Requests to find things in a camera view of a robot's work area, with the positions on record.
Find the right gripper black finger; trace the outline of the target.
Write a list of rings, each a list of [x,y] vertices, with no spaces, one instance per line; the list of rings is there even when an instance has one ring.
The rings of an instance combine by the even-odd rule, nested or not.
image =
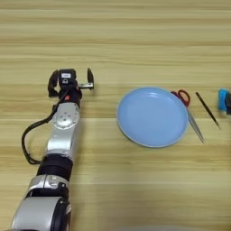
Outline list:
[[[226,113],[231,115],[231,93],[226,94]]]

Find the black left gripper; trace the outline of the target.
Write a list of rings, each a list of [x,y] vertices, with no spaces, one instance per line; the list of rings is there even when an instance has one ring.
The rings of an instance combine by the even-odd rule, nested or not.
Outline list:
[[[55,70],[49,79],[48,92],[49,97],[59,96],[59,103],[75,103],[80,106],[80,100],[82,98],[82,90],[94,88],[94,76],[90,68],[88,68],[88,83],[80,85],[68,85],[60,88],[60,93],[56,91],[58,83],[58,71]]]

